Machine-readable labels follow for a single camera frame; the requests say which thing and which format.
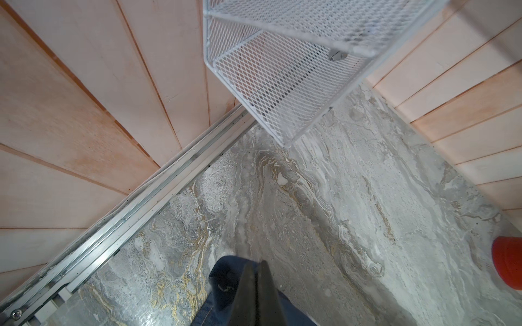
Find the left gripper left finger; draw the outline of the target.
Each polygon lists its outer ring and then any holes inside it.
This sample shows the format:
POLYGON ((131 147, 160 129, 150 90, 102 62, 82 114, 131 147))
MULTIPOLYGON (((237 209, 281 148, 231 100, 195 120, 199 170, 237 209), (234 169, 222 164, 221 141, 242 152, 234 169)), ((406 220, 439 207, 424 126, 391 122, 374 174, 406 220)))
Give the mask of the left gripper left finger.
POLYGON ((257 276, 254 266, 247 263, 243 269, 228 325, 257 325, 257 276))

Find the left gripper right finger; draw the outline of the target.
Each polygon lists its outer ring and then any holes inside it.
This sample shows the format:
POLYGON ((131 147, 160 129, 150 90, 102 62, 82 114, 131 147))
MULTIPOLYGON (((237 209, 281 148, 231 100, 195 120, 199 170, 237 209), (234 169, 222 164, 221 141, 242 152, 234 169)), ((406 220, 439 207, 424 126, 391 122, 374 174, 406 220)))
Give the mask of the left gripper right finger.
POLYGON ((287 326, 284 310, 267 261, 259 264, 256 282, 256 324, 259 326, 287 326))

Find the dark blue denim trousers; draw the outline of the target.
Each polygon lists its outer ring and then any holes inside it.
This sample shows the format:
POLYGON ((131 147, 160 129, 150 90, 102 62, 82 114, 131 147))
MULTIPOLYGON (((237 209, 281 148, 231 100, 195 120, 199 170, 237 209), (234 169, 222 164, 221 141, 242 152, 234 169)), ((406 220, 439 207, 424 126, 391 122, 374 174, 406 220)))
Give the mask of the dark blue denim trousers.
MULTIPOLYGON (((239 281, 247 263, 254 266, 257 276, 260 262, 233 255, 224 256, 216 262, 209 274, 209 283, 212 290, 196 313, 191 322, 192 325, 228 325, 239 281)), ((280 290, 277 289, 277 292, 287 325, 316 324, 311 317, 296 308, 280 290)))

